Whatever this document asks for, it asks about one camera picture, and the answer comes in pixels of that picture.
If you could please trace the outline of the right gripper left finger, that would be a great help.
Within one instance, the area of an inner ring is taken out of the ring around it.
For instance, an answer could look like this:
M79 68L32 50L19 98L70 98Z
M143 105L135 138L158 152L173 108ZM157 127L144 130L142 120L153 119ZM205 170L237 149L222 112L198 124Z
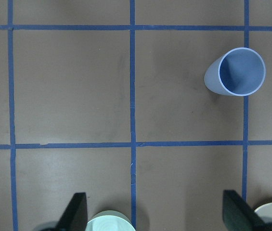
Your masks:
M75 193L56 224L57 231L84 231L88 223L85 192Z

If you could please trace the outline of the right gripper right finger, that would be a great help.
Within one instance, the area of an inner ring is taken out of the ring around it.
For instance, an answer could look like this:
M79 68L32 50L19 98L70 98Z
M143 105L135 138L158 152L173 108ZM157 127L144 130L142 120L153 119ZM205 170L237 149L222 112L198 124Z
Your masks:
M222 220L228 231L272 231L235 190L224 190Z

